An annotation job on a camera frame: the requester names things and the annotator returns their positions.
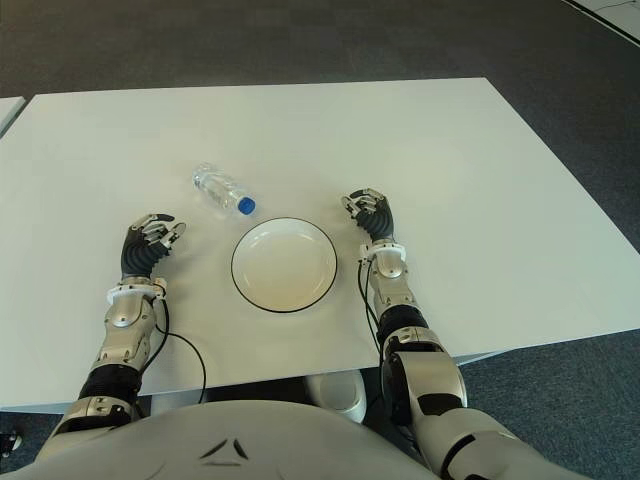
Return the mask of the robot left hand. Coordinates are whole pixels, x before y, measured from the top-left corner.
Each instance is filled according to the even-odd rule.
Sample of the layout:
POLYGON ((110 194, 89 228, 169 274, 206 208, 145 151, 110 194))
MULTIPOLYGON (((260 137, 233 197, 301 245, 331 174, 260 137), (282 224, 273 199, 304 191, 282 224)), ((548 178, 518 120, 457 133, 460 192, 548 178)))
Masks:
POLYGON ((173 244, 185 233, 184 222, 169 214, 147 214, 127 229, 121 250, 121 278, 150 279, 155 265, 170 255, 173 244))

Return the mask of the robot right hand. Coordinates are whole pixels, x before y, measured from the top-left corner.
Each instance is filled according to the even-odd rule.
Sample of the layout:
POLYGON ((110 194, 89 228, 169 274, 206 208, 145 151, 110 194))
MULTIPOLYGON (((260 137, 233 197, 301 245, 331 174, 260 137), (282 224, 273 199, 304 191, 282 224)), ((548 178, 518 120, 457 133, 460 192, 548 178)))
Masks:
POLYGON ((364 188, 345 195, 341 203, 356 225, 373 242, 394 239, 394 219, 388 199, 382 193, 364 188))

